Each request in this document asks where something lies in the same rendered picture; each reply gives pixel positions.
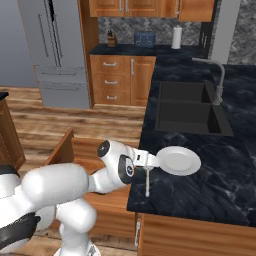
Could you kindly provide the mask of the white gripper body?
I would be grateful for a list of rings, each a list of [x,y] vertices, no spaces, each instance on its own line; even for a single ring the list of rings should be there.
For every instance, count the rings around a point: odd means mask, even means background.
[[[147,167],[158,168],[160,166],[160,159],[157,156],[153,155],[153,154],[148,154],[147,161],[146,161],[146,166]]]

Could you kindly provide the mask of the open wooden drawer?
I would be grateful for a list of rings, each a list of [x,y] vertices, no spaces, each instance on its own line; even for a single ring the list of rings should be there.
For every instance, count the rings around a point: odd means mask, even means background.
[[[102,139],[75,138],[69,128],[54,148],[45,165],[71,163],[81,165],[88,174],[104,167],[97,157],[97,147]],[[106,195],[87,193],[84,198],[97,211],[97,220],[90,235],[112,235],[134,238],[136,214],[126,210],[130,187],[126,186]]]

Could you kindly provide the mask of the white round plate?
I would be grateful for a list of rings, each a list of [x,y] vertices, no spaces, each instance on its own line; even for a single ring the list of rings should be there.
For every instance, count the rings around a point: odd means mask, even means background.
[[[201,167],[199,156],[192,150],[180,146],[165,147],[156,157],[162,170],[176,176],[194,174]]]

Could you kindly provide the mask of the black double sink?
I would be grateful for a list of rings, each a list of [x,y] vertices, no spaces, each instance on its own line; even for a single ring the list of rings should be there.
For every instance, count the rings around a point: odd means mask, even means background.
[[[221,105],[214,105],[211,83],[167,82],[159,87],[158,131],[233,136]]]

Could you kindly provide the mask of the wooden base cupboards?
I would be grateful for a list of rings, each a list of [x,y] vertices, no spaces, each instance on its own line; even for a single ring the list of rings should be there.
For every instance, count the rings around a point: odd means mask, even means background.
[[[90,55],[96,104],[146,106],[155,56]]]

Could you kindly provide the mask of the wooden cupboard door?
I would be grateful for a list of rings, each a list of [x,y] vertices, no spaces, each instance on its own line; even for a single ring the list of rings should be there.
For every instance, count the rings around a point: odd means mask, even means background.
[[[138,256],[256,256],[256,228],[142,213],[137,219]]]

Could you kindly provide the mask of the grey metal tap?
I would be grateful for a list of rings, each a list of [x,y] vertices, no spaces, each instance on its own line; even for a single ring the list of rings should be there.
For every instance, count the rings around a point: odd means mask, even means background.
[[[220,68],[221,75],[220,75],[220,79],[219,79],[219,84],[216,87],[216,94],[215,94],[215,98],[214,98],[214,101],[213,101],[214,105],[220,105],[223,102],[222,94],[223,94],[223,82],[224,82],[224,77],[225,77],[225,68],[224,68],[224,66],[220,62],[215,61],[215,60],[195,58],[195,57],[192,57],[192,60],[194,62],[214,64],[214,65],[217,65]]]

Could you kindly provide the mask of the blue toaster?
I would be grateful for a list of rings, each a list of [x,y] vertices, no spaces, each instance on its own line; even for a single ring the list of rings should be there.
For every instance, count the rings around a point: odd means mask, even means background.
[[[154,32],[137,32],[134,34],[134,44],[137,47],[153,48],[155,45]]]

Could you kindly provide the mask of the white paper towel roll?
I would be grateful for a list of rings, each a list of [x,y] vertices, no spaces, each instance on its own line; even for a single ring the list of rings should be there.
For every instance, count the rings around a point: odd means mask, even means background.
[[[182,28],[177,26],[173,28],[173,38],[172,38],[172,49],[181,48],[181,37],[182,37]]]

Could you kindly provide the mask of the brown knife block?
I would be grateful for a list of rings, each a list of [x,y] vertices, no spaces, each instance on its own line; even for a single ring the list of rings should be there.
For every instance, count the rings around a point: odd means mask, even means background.
[[[109,30],[107,32],[107,37],[108,37],[108,46],[115,47],[117,45],[116,35],[111,30]]]

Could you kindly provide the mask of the black tall appliance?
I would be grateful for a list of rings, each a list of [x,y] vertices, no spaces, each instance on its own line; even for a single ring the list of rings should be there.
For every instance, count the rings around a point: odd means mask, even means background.
[[[212,35],[212,23],[211,22],[202,22],[200,37],[199,37],[199,46],[201,50],[201,55],[204,58],[208,57],[210,43]]]

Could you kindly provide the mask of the grey steel fridge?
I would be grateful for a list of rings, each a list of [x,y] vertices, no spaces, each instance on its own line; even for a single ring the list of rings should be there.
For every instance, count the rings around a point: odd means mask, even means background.
[[[17,0],[42,102],[89,107],[78,0]]]

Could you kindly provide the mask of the wooden side cupboard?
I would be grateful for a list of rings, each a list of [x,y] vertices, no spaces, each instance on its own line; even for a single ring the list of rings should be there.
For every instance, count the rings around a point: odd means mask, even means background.
[[[9,164],[18,170],[26,158],[7,105],[8,95],[0,92],[0,164]]]

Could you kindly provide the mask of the white long-handled utensil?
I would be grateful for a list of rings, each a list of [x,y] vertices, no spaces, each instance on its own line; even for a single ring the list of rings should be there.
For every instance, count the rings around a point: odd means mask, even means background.
[[[149,168],[145,168],[145,172],[146,172],[146,186],[145,186],[145,196],[148,198],[150,196],[150,170]]]

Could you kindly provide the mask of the wooden wall cupboards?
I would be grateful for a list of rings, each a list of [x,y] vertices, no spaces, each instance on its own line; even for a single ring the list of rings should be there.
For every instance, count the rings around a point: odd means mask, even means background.
[[[160,17],[210,22],[215,0],[89,0],[91,17]]]

